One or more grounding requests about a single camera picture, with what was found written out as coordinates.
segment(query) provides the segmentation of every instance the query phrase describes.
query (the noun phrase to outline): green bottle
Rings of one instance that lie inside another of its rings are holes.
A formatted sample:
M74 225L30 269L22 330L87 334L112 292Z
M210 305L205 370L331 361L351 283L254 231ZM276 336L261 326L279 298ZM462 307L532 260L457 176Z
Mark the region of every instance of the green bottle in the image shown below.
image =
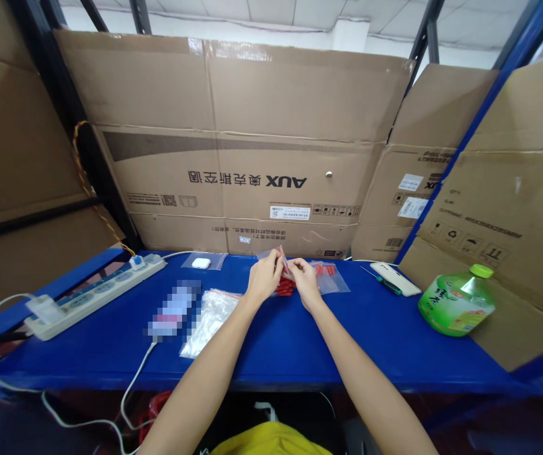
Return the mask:
M466 273L438 275L418 301L418 310L438 332L467 335L494 311L486 284L492 274L488 267L474 264Z

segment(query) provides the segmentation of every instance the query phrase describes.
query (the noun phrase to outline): hand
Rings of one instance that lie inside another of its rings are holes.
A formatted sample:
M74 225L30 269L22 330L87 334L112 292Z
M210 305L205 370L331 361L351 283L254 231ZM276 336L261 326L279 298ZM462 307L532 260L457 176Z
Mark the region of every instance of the hand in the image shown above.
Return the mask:
M253 299L257 304L261 304L275 292L284 269L281 260L278 261L280 256L279 251L271 250L269 256L252 266L248 278L246 297Z
M288 268L295 276L296 288L305 309L311 313L312 309L323 305L324 300L317 287L317 276L311 264L302 258L292 259L288 261Z

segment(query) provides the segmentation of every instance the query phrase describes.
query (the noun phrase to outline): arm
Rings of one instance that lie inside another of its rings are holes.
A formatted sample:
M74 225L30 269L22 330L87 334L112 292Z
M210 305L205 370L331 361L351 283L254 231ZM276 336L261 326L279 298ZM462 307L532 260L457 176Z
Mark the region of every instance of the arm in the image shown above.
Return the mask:
M192 454L216 415L250 323L278 286L282 266L272 250L250 269L248 290L193 361L159 413L139 455Z
M303 305L320 329L345 388L381 451L385 455L437 455L408 403L322 300L313 267L303 259L288 265Z

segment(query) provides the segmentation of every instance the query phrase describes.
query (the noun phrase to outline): green bottle cap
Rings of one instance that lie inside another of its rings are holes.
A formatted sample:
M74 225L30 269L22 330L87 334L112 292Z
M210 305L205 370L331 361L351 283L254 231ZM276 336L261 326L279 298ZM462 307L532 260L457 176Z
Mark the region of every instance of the green bottle cap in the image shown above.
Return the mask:
M490 278L494 271L482 264L473 264L469 271L480 278Z

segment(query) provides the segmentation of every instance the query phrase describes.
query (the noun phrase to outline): white power strip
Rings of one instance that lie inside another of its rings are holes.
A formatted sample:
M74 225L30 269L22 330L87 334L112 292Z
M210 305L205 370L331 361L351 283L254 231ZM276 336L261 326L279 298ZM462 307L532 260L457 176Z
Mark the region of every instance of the white power strip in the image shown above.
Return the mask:
M147 255L144 260L146 266L141 269L132 270L126 264L89 288L59 300L65 316L58 322L45 324L32 315L25 319L25 324L40 340L48 341L166 266L166 261L156 254Z

